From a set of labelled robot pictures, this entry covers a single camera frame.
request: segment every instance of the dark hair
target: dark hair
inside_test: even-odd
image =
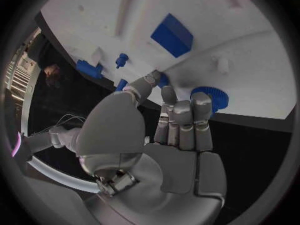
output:
[[[46,77],[46,84],[50,88],[59,88],[60,87],[60,78],[61,75],[59,73],[53,73]]]

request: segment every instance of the pink light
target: pink light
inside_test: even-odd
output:
[[[12,153],[11,153],[11,156],[14,157],[17,152],[19,151],[20,147],[21,147],[21,134],[18,132],[17,133],[17,141],[16,141],[16,144],[15,144],[15,147],[14,149],[12,150]]]

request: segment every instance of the blue plastic part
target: blue plastic part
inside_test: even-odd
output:
[[[194,39],[189,30],[170,13],[158,25],[151,38],[175,58],[189,52]]]
[[[115,64],[117,65],[116,68],[119,69],[119,67],[124,67],[128,59],[129,58],[125,53],[121,53],[115,61]]]
[[[203,92],[211,97],[213,113],[217,112],[219,109],[225,109],[228,106],[228,95],[218,88],[209,86],[196,87],[191,91],[190,96],[198,92]]]
[[[157,86],[159,86],[162,89],[164,86],[167,86],[167,85],[169,85],[169,79],[168,79],[167,75],[165,75],[164,73],[161,73],[160,80],[159,80],[159,83]]]
[[[99,63],[96,67],[94,67],[85,60],[78,60],[76,63],[76,69],[95,79],[103,78],[103,75],[101,74],[103,66]]]
[[[123,88],[128,84],[128,82],[125,79],[121,79],[119,84],[117,85],[115,91],[122,91]]]

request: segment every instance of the person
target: person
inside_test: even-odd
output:
[[[42,33],[38,34],[32,41],[27,50],[27,56],[35,61],[44,72],[48,87],[59,88],[61,86],[63,75],[61,66],[66,61]]]

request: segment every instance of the white task board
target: white task board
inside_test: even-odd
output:
[[[50,0],[41,12],[75,62],[100,62],[115,85],[157,69],[181,100],[199,86],[226,92],[229,106],[219,113],[285,119],[296,104],[287,52],[250,0]],[[169,13],[193,35],[178,58],[151,39]],[[129,60],[116,69],[120,53]],[[158,87],[149,99],[162,103]]]

